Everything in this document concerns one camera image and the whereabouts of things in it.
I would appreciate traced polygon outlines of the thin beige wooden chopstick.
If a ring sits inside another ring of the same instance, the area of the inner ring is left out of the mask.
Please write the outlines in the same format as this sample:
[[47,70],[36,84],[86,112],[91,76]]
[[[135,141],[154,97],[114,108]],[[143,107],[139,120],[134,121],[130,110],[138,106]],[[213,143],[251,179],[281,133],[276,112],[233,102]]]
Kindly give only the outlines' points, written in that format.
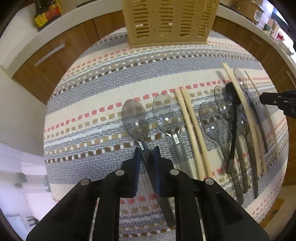
[[262,104],[259,100],[259,97],[260,97],[260,92],[257,88],[257,86],[254,84],[254,82],[252,81],[251,77],[249,76],[249,74],[245,71],[245,74],[247,75],[249,81],[251,82],[252,84],[252,87],[255,89],[256,91],[256,94],[257,94],[257,99],[258,99],[258,103],[264,108],[264,112],[265,112],[265,115],[267,117],[267,121],[268,121],[268,125],[269,125],[269,128],[270,128],[270,137],[272,138],[272,143],[274,145],[274,153],[275,153],[275,157],[276,157],[276,160],[278,160],[278,145],[276,143],[276,134],[275,134],[275,131],[274,131],[274,127],[273,127],[273,123],[272,123],[272,120],[271,120],[271,117],[269,115],[269,112],[268,112],[268,109],[266,107],[265,104]]

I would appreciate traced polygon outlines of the black plastic spoon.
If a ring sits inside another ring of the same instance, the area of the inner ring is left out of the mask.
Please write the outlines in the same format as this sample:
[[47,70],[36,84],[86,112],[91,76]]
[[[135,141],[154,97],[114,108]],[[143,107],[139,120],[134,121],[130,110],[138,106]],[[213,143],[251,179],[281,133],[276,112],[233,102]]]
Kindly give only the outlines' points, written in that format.
[[237,134],[237,108],[241,104],[241,100],[238,96],[238,93],[235,89],[235,86],[232,82],[227,83],[225,86],[227,99],[230,100],[233,107],[233,117],[232,117],[232,140],[231,148],[228,158],[228,167],[226,170],[227,174],[231,174],[234,166],[234,157],[235,157],[235,145],[236,145],[236,134]]

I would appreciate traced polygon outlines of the striped woven table mat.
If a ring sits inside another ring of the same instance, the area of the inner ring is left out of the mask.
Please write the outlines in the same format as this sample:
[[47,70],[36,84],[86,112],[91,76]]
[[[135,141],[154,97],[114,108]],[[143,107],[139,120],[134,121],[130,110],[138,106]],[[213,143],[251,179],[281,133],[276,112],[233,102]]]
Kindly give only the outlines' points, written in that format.
[[82,178],[97,180],[130,158],[137,142],[121,111],[127,100],[147,112],[147,144],[178,160],[184,145],[193,177],[212,174],[262,222],[280,191],[288,161],[288,127],[258,95],[276,92],[247,50],[217,32],[206,44],[132,48],[119,29],[86,50],[47,104],[44,155],[52,197],[60,201]]

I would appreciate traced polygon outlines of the red label sauce bottle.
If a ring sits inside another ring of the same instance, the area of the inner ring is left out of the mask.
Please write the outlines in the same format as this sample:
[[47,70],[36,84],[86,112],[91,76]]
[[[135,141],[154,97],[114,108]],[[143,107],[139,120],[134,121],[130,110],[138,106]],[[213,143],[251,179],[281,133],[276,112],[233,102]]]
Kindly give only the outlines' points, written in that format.
[[46,1],[47,7],[49,8],[51,17],[53,19],[58,18],[61,16],[61,10],[59,4],[56,1],[48,0]]

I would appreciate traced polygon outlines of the grey transparent plastic spoon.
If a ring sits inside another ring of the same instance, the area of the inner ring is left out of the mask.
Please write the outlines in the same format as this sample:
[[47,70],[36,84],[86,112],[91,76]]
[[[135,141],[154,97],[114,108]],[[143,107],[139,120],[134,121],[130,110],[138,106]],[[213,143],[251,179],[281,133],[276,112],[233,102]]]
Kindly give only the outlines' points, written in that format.
[[175,217],[167,198],[159,195],[159,169],[156,167],[155,155],[148,148],[146,139],[149,135],[149,117],[142,104],[134,99],[129,99],[122,107],[122,122],[126,132],[139,145],[142,151],[142,160],[148,174],[150,183],[157,196],[158,204],[163,212],[169,227],[175,226]]

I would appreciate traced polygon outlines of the wooden cabinet front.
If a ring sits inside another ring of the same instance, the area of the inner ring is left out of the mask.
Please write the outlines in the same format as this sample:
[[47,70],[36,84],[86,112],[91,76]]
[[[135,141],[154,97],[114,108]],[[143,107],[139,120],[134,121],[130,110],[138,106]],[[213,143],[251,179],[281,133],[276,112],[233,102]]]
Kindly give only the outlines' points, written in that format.
[[63,75],[89,47],[125,27],[122,11],[85,21],[61,33],[36,51],[13,75],[20,85],[46,104]]

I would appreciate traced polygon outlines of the brown rice cooker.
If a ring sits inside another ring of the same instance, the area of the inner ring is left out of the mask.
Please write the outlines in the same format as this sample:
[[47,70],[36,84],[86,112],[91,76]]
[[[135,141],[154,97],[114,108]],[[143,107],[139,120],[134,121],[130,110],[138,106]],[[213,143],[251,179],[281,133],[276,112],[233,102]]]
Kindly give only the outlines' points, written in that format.
[[255,1],[250,0],[238,0],[236,6],[239,8],[239,12],[248,20],[254,24],[258,24],[264,13],[263,8]]

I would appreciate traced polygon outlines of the clear plastic spoon grey handle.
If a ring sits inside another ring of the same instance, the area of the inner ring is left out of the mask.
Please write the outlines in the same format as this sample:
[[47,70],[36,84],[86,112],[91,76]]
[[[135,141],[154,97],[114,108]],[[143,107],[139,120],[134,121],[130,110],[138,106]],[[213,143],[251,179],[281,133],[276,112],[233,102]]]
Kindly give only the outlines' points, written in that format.
[[182,111],[178,103],[167,94],[158,94],[153,100],[152,112],[159,129],[169,136],[174,143],[174,150],[181,171],[193,178],[184,145],[179,141],[179,133],[183,124],[181,120]]

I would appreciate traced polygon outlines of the beige plastic utensil basket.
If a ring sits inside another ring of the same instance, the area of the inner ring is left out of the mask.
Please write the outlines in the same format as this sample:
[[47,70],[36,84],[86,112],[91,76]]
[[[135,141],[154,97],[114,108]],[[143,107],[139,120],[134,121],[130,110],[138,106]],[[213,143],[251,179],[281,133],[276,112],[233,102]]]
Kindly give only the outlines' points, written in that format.
[[131,47],[206,44],[220,1],[122,1]]

